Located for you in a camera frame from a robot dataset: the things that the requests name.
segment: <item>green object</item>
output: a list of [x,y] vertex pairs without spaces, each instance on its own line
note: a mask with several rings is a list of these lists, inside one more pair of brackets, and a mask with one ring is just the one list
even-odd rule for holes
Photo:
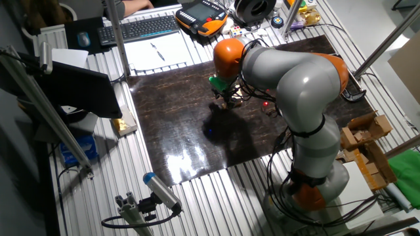
[[222,92],[223,90],[228,88],[228,84],[224,81],[220,80],[218,77],[210,77],[209,81],[211,85],[214,86],[215,89],[217,89],[219,92]]
[[420,153],[411,149],[388,160],[401,192],[411,205],[420,209]]

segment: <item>robotic arm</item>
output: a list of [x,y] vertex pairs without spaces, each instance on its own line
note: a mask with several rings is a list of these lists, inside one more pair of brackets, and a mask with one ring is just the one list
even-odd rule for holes
[[281,195],[289,207],[301,212],[320,210],[337,198],[348,182],[346,168],[335,160],[339,128],[334,119],[322,113],[344,91],[347,67],[335,56],[260,45],[249,48],[249,42],[241,37],[216,45],[217,77],[230,84],[240,73],[242,59],[241,72],[248,85],[276,89],[277,106],[294,139],[291,181]]

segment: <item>computer mouse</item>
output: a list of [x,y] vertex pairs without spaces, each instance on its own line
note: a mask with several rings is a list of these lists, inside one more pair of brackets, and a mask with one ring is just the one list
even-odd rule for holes
[[80,47],[89,47],[91,45],[89,34],[87,34],[87,32],[79,32],[77,34],[77,42]]

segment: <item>mouse pad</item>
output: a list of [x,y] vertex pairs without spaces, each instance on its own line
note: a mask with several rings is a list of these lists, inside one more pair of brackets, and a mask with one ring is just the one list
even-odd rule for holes
[[[314,50],[311,40],[323,41],[315,52],[334,52],[325,37],[277,49],[296,51],[306,44],[305,50]],[[269,154],[286,127],[282,118],[262,112],[264,101],[257,98],[212,112],[208,79],[214,73],[213,62],[206,62],[128,80],[153,171],[169,186]],[[354,89],[351,82],[348,88]],[[349,103],[341,96],[325,109],[339,127],[369,112],[366,100]]]
[[[66,39],[68,48],[76,50],[86,50],[89,52],[89,55],[101,52],[108,52],[110,50],[110,47],[100,46],[97,29],[101,27],[104,27],[102,17],[95,17],[85,20],[76,20],[74,22],[64,24],[64,28],[66,29]],[[91,44],[88,47],[79,46],[79,43],[77,42],[77,34],[79,32],[88,33],[89,39],[91,40]]]

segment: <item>spool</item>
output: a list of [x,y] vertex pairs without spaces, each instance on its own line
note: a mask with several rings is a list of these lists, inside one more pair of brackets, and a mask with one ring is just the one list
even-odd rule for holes
[[262,21],[274,8],[276,0],[235,0],[236,16],[248,26]]
[[284,22],[283,19],[279,16],[275,16],[271,19],[271,26],[276,28],[276,29],[280,29],[281,27],[284,26]]

